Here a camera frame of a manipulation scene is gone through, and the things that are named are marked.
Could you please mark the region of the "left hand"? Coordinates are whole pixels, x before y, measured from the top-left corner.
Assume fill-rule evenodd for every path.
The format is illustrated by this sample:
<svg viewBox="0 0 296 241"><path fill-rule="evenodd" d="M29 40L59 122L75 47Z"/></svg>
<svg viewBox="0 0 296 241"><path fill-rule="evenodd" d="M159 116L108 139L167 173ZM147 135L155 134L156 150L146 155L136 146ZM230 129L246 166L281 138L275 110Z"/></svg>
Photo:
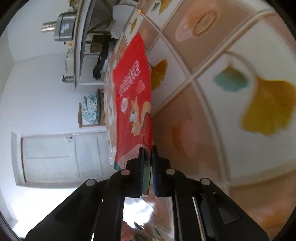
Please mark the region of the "left hand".
<svg viewBox="0 0 296 241"><path fill-rule="evenodd" d="M120 240L151 240L151 238L145 231L137 228L131 228L125 221L122 221Z"/></svg>

